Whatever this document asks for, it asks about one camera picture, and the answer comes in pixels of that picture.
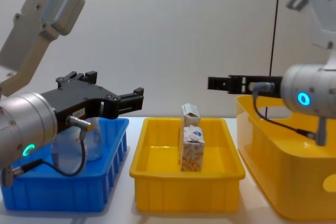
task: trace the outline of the silver cylindrical joint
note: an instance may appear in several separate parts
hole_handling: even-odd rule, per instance
[[[294,65],[281,82],[281,98],[294,112],[336,118],[336,71],[324,65]]]
[[[0,169],[50,143],[57,134],[52,107],[39,94],[0,101]]]

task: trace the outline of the yellow plastic bin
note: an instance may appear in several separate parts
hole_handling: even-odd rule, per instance
[[[257,107],[284,106],[259,97]],[[275,121],[316,131],[314,116],[293,113]],[[336,219],[336,121],[329,120],[327,145],[261,120],[251,96],[237,99],[239,151],[274,208],[293,220]]]
[[[180,118],[145,119],[130,168],[141,211],[235,211],[245,170],[222,119],[201,119],[205,148],[201,172],[181,172]]]

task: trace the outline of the black cable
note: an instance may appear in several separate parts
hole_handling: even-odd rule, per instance
[[[262,115],[258,108],[257,108],[257,99],[258,99],[258,93],[259,93],[259,90],[258,90],[258,86],[255,86],[253,88],[253,91],[252,91],[252,97],[253,97],[253,107],[254,107],[254,110],[256,111],[257,115],[261,118],[261,119],[264,119],[265,121],[269,122],[269,123],[272,123],[272,124],[275,124],[277,126],[280,126],[280,127],[284,127],[286,129],[289,129],[291,131],[294,131],[302,136],[305,136],[305,137],[308,137],[310,139],[313,139],[315,140],[316,138],[316,134],[314,132],[311,132],[311,131],[306,131],[306,130],[303,130],[303,129],[296,129],[296,128],[293,128],[291,126],[288,126],[288,125],[285,125],[285,124],[282,124],[282,123],[278,123],[276,121],[273,121],[271,119],[268,119],[266,118],[264,115]]]
[[[86,155],[86,152],[85,152],[85,145],[84,145],[84,141],[80,141],[80,146],[81,146],[81,149],[82,149],[82,160],[80,162],[80,165],[78,167],[78,169],[74,172],[74,173],[65,173],[63,172],[62,170],[60,170],[58,167],[56,167],[55,165],[47,162],[47,161],[44,161],[42,160],[42,164],[45,164],[49,167],[51,167],[52,169],[54,169],[55,171],[57,171],[59,174],[63,175],[63,176],[66,176],[66,177],[74,177],[76,176],[77,174],[80,173],[80,171],[83,169],[84,167],[84,164],[85,164],[85,155]]]

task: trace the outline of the white table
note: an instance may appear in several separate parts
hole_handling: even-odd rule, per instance
[[[198,224],[198,223],[248,223],[279,224],[295,223],[284,220],[269,206],[258,189],[248,170],[246,178],[240,181],[240,201],[238,210],[233,214],[148,214],[138,212],[134,202],[134,181],[129,176],[136,144],[139,139],[144,118],[128,118],[127,146],[129,152],[117,178],[110,201],[101,213],[68,213],[68,212],[30,212],[7,211],[0,195],[0,224]],[[236,119],[226,119],[232,138],[237,144]]]

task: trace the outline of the blue led ring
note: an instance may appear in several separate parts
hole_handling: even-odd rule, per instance
[[[309,96],[308,96],[306,93],[304,93],[304,92],[300,92],[300,93],[298,94],[298,101],[299,101],[299,103],[300,103],[301,105],[303,105],[303,106],[308,106],[308,105],[310,105],[310,98],[309,98]]]

